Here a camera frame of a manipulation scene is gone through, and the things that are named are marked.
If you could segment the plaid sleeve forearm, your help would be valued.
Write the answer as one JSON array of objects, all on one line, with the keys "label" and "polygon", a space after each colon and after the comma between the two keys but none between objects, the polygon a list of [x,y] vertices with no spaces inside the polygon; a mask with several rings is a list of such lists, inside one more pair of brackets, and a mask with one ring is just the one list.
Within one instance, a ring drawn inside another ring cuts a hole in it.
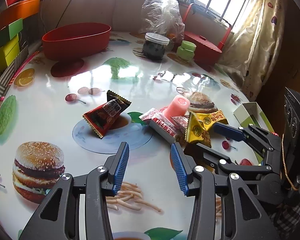
[{"label": "plaid sleeve forearm", "polygon": [[300,201],[294,207],[286,204],[278,206],[269,217],[280,239],[288,239],[300,225]]}]

